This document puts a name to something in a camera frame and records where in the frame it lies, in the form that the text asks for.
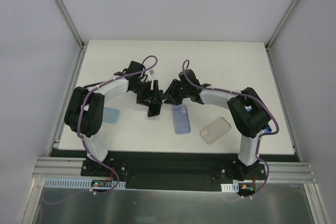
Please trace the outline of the black smartphone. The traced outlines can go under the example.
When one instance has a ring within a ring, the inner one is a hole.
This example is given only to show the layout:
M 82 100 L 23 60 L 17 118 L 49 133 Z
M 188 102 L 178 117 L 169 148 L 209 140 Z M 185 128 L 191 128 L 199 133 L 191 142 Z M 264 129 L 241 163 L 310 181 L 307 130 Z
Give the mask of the black smartphone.
M 149 103 L 148 107 L 148 117 L 158 116 L 161 113 L 162 103 Z

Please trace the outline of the lavender phone case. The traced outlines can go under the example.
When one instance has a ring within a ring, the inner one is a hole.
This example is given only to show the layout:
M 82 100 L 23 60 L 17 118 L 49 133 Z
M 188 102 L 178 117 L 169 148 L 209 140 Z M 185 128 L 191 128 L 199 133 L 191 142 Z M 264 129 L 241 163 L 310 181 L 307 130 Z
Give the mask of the lavender phone case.
M 177 135 L 191 132 L 190 120 L 187 107 L 184 105 L 172 107 L 174 130 Z

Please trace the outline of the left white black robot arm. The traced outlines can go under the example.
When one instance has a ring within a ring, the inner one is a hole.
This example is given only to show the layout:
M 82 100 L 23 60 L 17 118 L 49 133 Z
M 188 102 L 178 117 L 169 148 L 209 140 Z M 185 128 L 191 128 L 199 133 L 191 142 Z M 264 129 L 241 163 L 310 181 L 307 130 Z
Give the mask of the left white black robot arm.
M 64 122 L 82 141 L 88 158 L 95 161 L 92 169 L 99 176 L 106 176 L 111 170 L 110 162 L 105 160 L 108 150 L 100 132 L 105 104 L 121 94 L 133 92 L 136 103 L 148 107 L 148 117 L 158 116 L 161 112 L 163 91 L 159 89 L 158 80 L 149 79 L 151 69 L 131 61 L 111 79 L 78 86 L 72 92 Z

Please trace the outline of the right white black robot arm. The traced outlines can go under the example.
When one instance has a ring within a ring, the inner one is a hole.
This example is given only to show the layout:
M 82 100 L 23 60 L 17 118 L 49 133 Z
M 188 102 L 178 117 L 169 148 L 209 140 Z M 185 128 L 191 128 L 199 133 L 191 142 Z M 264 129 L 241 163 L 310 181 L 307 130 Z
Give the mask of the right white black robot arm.
M 164 92 L 164 102 L 180 105 L 189 98 L 202 105 L 214 105 L 228 109 L 236 129 L 241 134 L 240 150 L 236 173 L 242 179 L 248 179 L 255 173 L 254 164 L 260 146 L 260 137 L 271 119 L 260 97 L 253 88 L 241 92 L 224 92 L 209 83 L 200 84 L 191 69 L 179 73 L 179 79 L 173 79 Z

